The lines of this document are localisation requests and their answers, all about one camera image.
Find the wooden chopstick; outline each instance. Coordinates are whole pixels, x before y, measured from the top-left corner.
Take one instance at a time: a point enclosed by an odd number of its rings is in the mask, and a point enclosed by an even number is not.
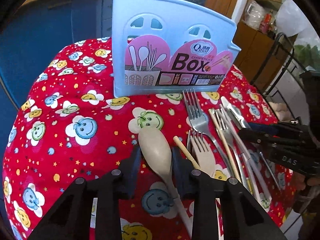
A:
[[[231,151],[230,151],[230,148],[229,148],[229,146],[228,146],[228,144],[227,144],[227,141],[226,141],[223,133],[222,133],[221,130],[220,130],[220,126],[219,126],[219,124],[218,124],[218,121],[217,121],[216,117],[213,115],[212,109],[209,109],[208,111],[209,111],[210,117],[211,117],[211,119],[212,119],[215,127],[217,128],[217,131],[218,131],[218,134],[219,134],[219,136],[220,136],[220,138],[221,138],[221,141],[222,141],[222,143],[223,143],[223,145],[224,145],[224,147],[225,147],[225,149],[226,149],[226,152],[227,152],[227,155],[228,155],[228,159],[229,159],[229,161],[230,161],[230,164],[231,164],[231,168],[232,168],[232,170],[233,170],[233,173],[235,174],[236,179],[241,182],[241,178],[240,178],[240,175],[239,175],[239,172],[238,172],[238,169],[237,169],[235,160],[233,159],[233,156],[232,156],[232,154],[231,154]]]
[[[184,153],[184,155],[187,157],[189,161],[192,162],[192,165],[195,169],[201,170],[199,164],[196,162],[196,160],[192,157],[190,152],[187,150],[187,148],[183,145],[183,143],[180,141],[178,136],[175,136],[173,138],[173,141],[176,143],[176,145],[179,147],[179,149]]]

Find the plastic bag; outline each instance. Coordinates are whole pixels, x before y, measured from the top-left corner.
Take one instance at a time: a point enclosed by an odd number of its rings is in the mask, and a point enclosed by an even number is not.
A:
[[[244,22],[251,28],[258,30],[265,14],[266,11],[260,4],[255,0],[249,0],[244,14]]]
[[[279,32],[288,37],[303,31],[310,24],[307,17],[292,0],[285,0],[275,16]]]

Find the smiley face pattern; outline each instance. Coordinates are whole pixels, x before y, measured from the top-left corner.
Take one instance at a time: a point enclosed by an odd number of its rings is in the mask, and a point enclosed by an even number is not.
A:
[[[117,168],[138,143],[142,127],[161,130],[170,146],[175,145],[175,135],[185,144],[190,129],[179,93],[114,98],[111,38],[66,46],[44,69],[35,77],[27,101],[18,112],[3,159],[5,205],[17,239],[30,235],[77,177],[98,179]],[[276,122],[268,104],[234,66],[217,92],[197,95],[205,113],[219,107],[221,96],[225,96],[248,122]],[[216,135],[211,121],[209,126]],[[219,167],[216,177],[226,179],[225,164],[211,147]],[[273,168],[281,181],[281,191],[267,176],[264,164],[261,174],[273,196],[268,214],[281,225],[294,189],[290,171],[278,165]],[[192,217],[191,201],[183,204]],[[189,239],[165,185],[144,161],[135,198],[120,201],[119,208],[121,218],[127,221],[122,228],[124,239]]]

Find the bottle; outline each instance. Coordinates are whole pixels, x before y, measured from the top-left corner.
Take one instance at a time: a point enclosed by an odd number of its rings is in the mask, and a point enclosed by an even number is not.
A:
[[[260,26],[259,26],[259,30],[263,33],[266,34],[268,29],[269,29],[269,24],[272,18],[272,10],[271,12],[267,13],[266,16],[264,17],[264,19],[261,21]]]

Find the metal fork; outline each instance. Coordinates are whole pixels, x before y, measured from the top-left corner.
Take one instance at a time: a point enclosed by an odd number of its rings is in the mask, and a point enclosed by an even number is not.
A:
[[[233,170],[231,168],[230,161],[226,154],[221,149],[220,145],[218,144],[217,140],[214,138],[214,136],[209,131],[209,120],[206,119],[203,111],[200,108],[199,100],[196,95],[195,90],[187,89],[183,90],[183,98],[186,105],[186,109],[188,112],[189,121],[191,123],[192,128],[197,132],[202,132],[206,136],[210,138],[213,145],[218,150],[221,158],[223,159],[225,165],[227,166],[227,169],[229,171],[229,174],[234,177]]]
[[[235,145],[233,143],[233,136],[231,134],[231,131],[229,130],[229,128],[226,126],[226,124],[223,122],[223,120],[219,117],[217,111],[220,111],[221,114],[223,114],[223,112],[218,109],[215,111],[215,114],[217,116],[217,121],[219,123],[219,126],[220,126],[220,130],[221,132],[223,133],[223,136],[224,138],[226,139],[229,147],[231,148],[231,150],[233,151],[234,153],[234,156],[236,158],[236,162],[237,162],[237,165],[238,165],[238,170],[239,170],[239,173],[240,173],[240,177],[241,177],[241,180],[242,180],[242,184],[243,186],[248,190],[249,190],[249,186],[248,186],[248,182],[247,182],[247,177],[244,173],[244,169],[243,169],[243,166],[241,164],[241,161],[240,161],[240,158],[239,158],[239,155],[236,151],[236,148],[235,148]]]

